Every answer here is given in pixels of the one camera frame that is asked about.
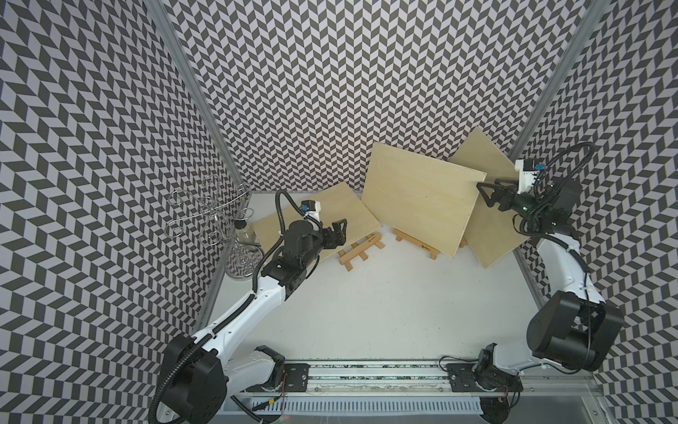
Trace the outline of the small wooden easel piece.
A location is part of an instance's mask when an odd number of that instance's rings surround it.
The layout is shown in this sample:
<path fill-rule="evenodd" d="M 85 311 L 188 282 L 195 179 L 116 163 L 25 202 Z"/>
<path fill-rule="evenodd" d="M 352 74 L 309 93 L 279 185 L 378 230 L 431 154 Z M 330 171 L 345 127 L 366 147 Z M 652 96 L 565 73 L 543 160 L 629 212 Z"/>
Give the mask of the small wooden easel piece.
<path fill-rule="evenodd" d="M 350 245 L 348 250 L 341 250 L 339 254 L 339 263 L 343 265 L 347 271 L 352 271 L 353 266 L 351 262 L 356 258 L 361 259 L 362 261 L 367 261 L 369 256 L 367 250 L 370 247 L 378 247 L 383 249 L 385 245 L 381 241 L 381 233 L 369 234 L 364 240 L 359 243 L 353 243 Z"/>

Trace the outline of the wooden easel frame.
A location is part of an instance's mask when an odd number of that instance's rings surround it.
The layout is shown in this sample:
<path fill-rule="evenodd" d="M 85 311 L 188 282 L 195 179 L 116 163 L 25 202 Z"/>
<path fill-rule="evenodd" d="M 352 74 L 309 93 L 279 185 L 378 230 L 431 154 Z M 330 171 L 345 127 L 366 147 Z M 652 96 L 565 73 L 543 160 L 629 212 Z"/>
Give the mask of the wooden easel frame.
<path fill-rule="evenodd" d="M 417 238 L 414 238 L 413 236 L 411 236 L 411 235 L 409 235 L 409 234 L 407 234 L 403 231 L 400 231 L 398 229 L 393 229 L 393 233 L 395 234 L 395 237 L 396 237 L 395 239 L 398 242 L 405 240 L 405 241 L 413 244 L 415 247 L 419 247 L 419 248 L 427 251 L 428 254 L 429 254 L 429 257 L 432 260 L 436 260 L 438 255 L 441 253 L 440 250 L 428 245 L 427 243 L 422 242 L 421 240 L 418 240 Z"/>

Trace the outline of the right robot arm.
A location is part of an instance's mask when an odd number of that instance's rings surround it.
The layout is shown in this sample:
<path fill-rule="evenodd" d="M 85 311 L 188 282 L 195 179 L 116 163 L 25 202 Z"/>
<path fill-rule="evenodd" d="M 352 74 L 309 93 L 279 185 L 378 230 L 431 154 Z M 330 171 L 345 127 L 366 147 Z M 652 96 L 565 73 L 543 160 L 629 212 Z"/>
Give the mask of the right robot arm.
<path fill-rule="evenodd" d="M 570 216 L 582 187 L 573 178 L 559 178 L 541 197 L 519 192 L 516 180 L 498 178 L 479 183 L 489 207 L 512 211 L 521 222 L 516 230 L 537 242 L 552 289 L 547 303 L 528 324 L 526 346 L 510 351 L 489 344 L 481 350 L 472 375 L 480 390 L 521 391 L 519 373 L 544 362 L 566 375 L 600 368 L 619 335 L 623 313 L 595 288 Z"/>

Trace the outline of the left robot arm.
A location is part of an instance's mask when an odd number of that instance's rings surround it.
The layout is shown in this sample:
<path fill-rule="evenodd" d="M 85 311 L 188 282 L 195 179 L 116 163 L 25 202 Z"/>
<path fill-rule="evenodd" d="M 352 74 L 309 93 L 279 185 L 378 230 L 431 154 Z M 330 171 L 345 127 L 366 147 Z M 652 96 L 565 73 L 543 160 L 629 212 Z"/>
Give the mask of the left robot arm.
<path fill-rule="evenodd" d="M 264 254 L 252 274 L 252 289 L 215 322 L 165 348 L 148 422 L 159 409 L 176 413 L 177 423 L 208 423 L 228 397 L 252 386 L 278 385 L 284 359 L 266 346 L 233 357 L 252 330 L 288 300 L 307 279 L 308 267 L 324 250 L 342 247 L 348 222 L 324 228 L 313 217 L 295 221 Z"/>

